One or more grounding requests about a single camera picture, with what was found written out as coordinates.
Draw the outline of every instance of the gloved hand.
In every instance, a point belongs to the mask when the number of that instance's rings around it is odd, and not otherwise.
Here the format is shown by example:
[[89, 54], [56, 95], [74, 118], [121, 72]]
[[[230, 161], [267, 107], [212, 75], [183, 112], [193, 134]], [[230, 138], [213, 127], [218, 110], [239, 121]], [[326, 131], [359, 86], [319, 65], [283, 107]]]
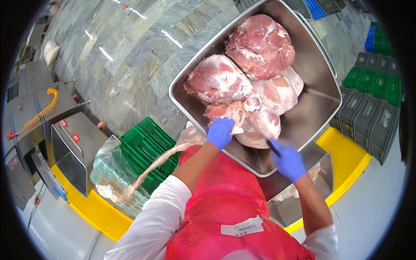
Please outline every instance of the gloved hand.
[[233, 136], [230, 134], [234, 126], [234, 119], [218, 118], [212, 122], [207, 136], [207, 141], [215, 144], [220, 151], [231, 142]]
[[299, 180], [306, 174], [305, 166], [303, 165], [302, 156], [293, 147], [285, 147], [278, 141], [270, 139], [272, 145], [280, 152], [281, 157], [273, 153], [273, 160], [275, 161], [277, 170], [288, 177], [293, 183]]

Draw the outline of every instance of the plastic apron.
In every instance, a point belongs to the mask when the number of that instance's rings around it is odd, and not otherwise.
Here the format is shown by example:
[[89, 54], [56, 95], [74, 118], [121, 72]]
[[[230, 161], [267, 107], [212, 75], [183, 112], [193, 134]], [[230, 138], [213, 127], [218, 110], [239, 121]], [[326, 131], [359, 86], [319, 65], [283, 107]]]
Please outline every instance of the plastic apron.
[[[183, 151], [179, 164], [199, 149]], [[188, 200], [182, 229], [166, 244], [166, 259], [313, 260], [315, 256], [269, 219], [255, 175], [219, 153]]]

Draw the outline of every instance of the orange coiled hose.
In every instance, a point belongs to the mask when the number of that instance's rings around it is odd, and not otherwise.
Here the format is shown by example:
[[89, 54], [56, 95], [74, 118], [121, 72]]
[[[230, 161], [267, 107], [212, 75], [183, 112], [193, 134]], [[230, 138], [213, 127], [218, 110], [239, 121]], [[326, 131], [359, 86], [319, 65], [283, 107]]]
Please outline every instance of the orange coiled hose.
[[34, 127], [37, 123], [39, 123], [40, 117], [41, 116], [44, 117], [55, 106], [56, 101], [58, 100], [58, 91], [56, 89], [51, 88], [51, 89], [47, 90], [47, 93], [48, 93], [48, 95], [51, 94], [51, 93], [53, 93], [55, 95], [51, 104], [49, 106], [47, 106], [44, 110], [42, 110], [39, 114], [37, 114], [34, 118], [29, 120], [27, 123], [25, 123], [25, 126], [23, 127], [23, 129], [20, 130], [17, 134], [21, 134], [23, 132], [23, 130], [25, 130], [26, 128], [28, 129], [28, 128]]

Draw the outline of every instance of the black knife handle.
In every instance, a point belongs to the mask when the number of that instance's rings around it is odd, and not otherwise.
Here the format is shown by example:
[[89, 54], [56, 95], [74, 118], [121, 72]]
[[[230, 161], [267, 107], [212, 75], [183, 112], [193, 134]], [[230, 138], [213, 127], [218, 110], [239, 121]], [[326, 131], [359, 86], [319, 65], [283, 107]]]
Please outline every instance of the black knife handle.
[[277, 156], [282, 157], [282, 155], [280, 154], [280, 152], [272, 145], [272, 142], [270, 142], [270, 140], [267, 140], [266, 143], [270, 147], [270, 149], [272, 149], [272, 151], [275, 154], [277, 154]]

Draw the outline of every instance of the knife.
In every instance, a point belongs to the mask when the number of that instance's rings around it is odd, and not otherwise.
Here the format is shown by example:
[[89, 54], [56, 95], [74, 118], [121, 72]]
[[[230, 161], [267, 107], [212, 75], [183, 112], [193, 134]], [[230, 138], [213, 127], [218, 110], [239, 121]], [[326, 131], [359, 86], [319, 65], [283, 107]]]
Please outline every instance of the knife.
[[280, 152], [276, 149], [276, 147], [273, 146], [272, 142], [270, 142], [270, 140], [253, 124], [253, 122], [250, 119], [246, 119], [246, 121], [248, 122], [248, 124], [257, 132], [257, 134], [259, 134], [259, 136], [261, 136], [265, 141], [266, 144], [270, 147], [270, 149], [272, 149], [272, 151], [279, 157], [282, 157], [282, 155], [280, 154]]

